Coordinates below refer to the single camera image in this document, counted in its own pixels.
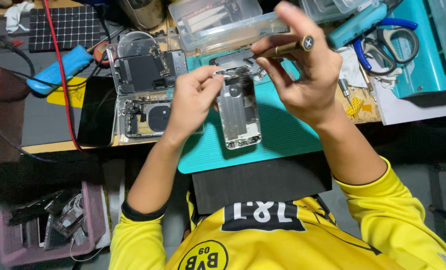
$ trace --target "teal machine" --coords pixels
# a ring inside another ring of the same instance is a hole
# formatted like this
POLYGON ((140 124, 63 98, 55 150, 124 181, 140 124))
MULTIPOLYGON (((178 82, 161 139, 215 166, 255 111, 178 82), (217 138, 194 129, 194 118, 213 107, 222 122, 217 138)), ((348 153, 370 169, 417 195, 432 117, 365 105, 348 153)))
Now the teal machine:
MULTIPOLYGON (((420 40, 418 56, 403 68, 393 93, 401 99, 446 91, 446 0, 404 0, 389 17, 417 23, 420 40)), ((408 53, 405 40, 393 44, 400 55, 408 53)))

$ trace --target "white cable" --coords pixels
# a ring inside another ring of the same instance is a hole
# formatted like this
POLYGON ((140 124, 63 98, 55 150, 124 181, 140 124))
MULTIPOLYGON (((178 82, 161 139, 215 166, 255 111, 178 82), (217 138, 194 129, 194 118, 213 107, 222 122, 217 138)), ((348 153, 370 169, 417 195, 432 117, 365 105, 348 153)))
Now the white cable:
POLYGON ((83 262, 83 261, 91 260, 91 259, 93 259, 96 255, 98 255, 98 253, 100 253, 100 251, 102 251, 103 248, 104 248, 104 247, 100 248, 100 250, 98 250, 98 252, 96 252, 95 255, 89 257, 88 259, 78 260, 78 259, 75 259, 75 258, 73 257, 73 255, 71 254, 71 249, 73 248, 73 243, 74 243, 74 242, 75 242, 75 236, 73 236, 73 239, 71 240, 71 246, 70 246, 70 257, 71 257, 71 259, 73 259, 74 261, 83 262))
POLYGON ((70 205, 71 202, 73 202, 73 209, 75 210, 75 212, 78 215, 82 215, 84 212, 84 209, 80 206, 80 202, 82 201, 83 195, 80 193, 78 195, 76 195, 73 199, 71 199, 70 201, 70 205))
MULTIPOLYGON (((84 212, 84 209, 80 206, 80 202, 81 202, 82 198, 83 198, 83 195, 80 193, 80 194, 76 195, 75 197, 73 197, 73 198, 70 200, 70 203, 69 203, 70 205, 71 205, 71 203, 73 203, 73 209, 75 210, 76 213, 78 213, 78 214, 80 214, 80 215, 82 215, 83 212, 84 212)), ((100 253, 100 251, 104 248, 104 247, 100 248, 100 250, 98 250, 98 252, 96 252, 95 255, 89 257, 88 259, 85 259, 85 260, 78 260, 78 259, 75 259, 75 258, 73 257, 73 255, 71 254, 71 249, 73 248, 73 243, 75 243, 75 238, 76 238, 76 236, 73 236, 73 237, 72 237, 72 239, 71 239, 71 245, 70 245, 70 257, 71 257, 71 259, 73 259, 74 261, 83 262, 83 261, 91 260, 91 259, 93 259, 96 255, 98 255, 98 253, 100 253)))

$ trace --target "black grid pad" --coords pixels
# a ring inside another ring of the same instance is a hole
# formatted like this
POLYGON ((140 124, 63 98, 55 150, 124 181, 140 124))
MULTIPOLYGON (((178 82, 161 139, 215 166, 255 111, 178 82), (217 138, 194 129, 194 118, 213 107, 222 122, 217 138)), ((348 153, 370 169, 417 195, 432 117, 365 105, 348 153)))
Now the black grid pad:
MULTIPOLYGON (((78 45, 89 48, 100 41, 100 23, 90 6, 50 9, 58 48, 72 49, 78 45)), ((45 9, 30 11, 29 45, 31 52, 55 49, 45 9)))

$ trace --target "hand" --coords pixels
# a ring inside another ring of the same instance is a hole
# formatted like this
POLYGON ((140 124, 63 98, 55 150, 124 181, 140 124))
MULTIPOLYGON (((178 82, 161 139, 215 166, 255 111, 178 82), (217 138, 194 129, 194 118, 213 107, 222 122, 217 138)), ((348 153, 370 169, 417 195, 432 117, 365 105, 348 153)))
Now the hand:
POLYGON ((224 77, 213 73, 216 66, 203 66, 176 80, 171 115, 163 138, 182 146, 205 121, 210 106, 220 93, 224 77))
POLYGON ((331 119, 337 110, 342 110, 334 97, 343 60, 328 48, 323 30, 298 7, 283 1, 275 7, 275 12, 292 28, 292 33, 265 37, 253 44, 251 51, 261 53, 302 40, 305 36, 313 37, 314 46, 310 52, 297 51, 287 55, 304 70, 305 74, 297 81, 293 82, 274 59, 260 57, 256 62, 268 73, 286 109, 315 127, 331 119))

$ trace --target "plastic basket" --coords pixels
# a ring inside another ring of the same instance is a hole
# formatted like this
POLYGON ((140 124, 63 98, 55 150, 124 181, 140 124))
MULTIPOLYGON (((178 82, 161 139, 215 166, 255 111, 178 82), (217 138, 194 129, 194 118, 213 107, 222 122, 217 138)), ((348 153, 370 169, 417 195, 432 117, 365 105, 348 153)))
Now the plastic basket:
MULTIPOLYGON (((78 246, 73 244, 73 248, 71 249, 71 255, 73 256, 87 254, 94 250, 95 243, 106 232, 101 186, 89 184, 85 181, 81 182, 81 184, 84 215, 86 217, 83 227, 88 232, 88 237, 82 245, 78 246)), ((31 247, 24 247, 20 225, 8 226, 7 224, 10 218, 10 208, 5 205, 0 205, 0 260, 3 265, 23 265, 70 256, 71 243, 53 250, 46 250, 39 247, 38 243, 31 247)), ((37 224, 36 222, 33 222, 33 224, 33 231, 37 234, 37 224)))

